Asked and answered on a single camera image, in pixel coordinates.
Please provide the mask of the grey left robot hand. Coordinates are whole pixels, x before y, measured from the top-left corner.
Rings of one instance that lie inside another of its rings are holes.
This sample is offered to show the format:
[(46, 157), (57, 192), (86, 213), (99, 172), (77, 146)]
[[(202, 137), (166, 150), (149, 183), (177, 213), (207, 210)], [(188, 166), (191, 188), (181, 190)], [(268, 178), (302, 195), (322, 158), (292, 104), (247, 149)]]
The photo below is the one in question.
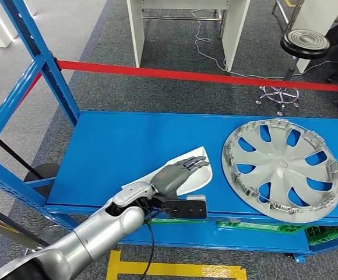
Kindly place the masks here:
[(177, 190), (184, 184), (189, 176), (210, 163), (205, 156), (189, 157), (176, 163), (168, 164), (154, 175), (149, 184), (158, 195), (174, 197)]

